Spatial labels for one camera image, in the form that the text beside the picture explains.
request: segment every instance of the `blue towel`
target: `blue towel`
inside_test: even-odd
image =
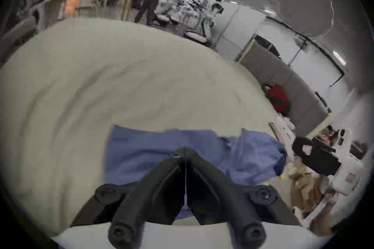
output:
[[[219,137],[211,130],[146,132],[115,125],[105,154],[105,183],[139,181],[180,147],[193,148],[233,182],[246,186],[280,175],[287,156],[277,139],[245,129],[239,137]],[[177,219],[192,216],[182,212]]]

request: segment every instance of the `fluorescent light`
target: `fluorescent light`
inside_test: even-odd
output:
[[[339,62],[342,64],[342,65],[346,65],[347,63],[345,62],[345,60],[338,54],[336,53],[335,51],[333,52],[334,56],[337,58],[337,60],[339,60]]]
[[[270,9],[264,9],[264,12],[266,12],[266,13],[268,13],[268,14],[272,14],[273,16],[276,15],[276,13],[273,12],[272,10],[270,10]]]

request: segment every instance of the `red object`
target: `red object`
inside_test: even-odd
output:
[[[287,114],[289,112],[291,102],[282,86],[275,85],[270,88],[266,92],[266,97],[270,100],[277,113]]]

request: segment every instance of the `equipment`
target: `equipment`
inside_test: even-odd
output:
[[[349,152],[351,143],[352,131],[340,129],[334,147],[324,144],[317,138],[309,140],[304,137],[296,137],[292,145],[292,150],[302,158],[303,164],[325,176],[326,186],[321,191],[323,194],[335,193],[335,201],[338,194],[349,195],[361,177],[363,165]],[[301,221],[303,227],[308,228],[329,201],[330,199],[323,197],[314,210]]]
[[[175,22],[171,16],[179,10],[177,8],[177,2],[175,0],[166,0],[161,4],[161,6],[162,9],[156,14],[155,21],[158,22],[162,27],[166,27],[170,23],[175,25]]]
[[[223,6],[220,1],[221,0],[216,0],[209,6],[208,9],[205,9],[200,2],[193,0],[193,3],[195,4],[196,8],[200,10],[202,15],[202,18],[197,26],[198,28],[201,26],[202,34],[197,31],[186,30],[183,37],[196,41],[199,44],[210,46],[212,38],[211,27],[214,25],[213,18],[217,14],[221,14],[223,12]]]
[[[182,148],[139,182],[97,188],[71,226],[111,222],[112,246],[133,248],[145,222],[171,225],[183,205],[201,225],[228,222],[231,242],[240,248],[264,243],[262,221],[300,225],[273,187],[236,185],[193,149]]]

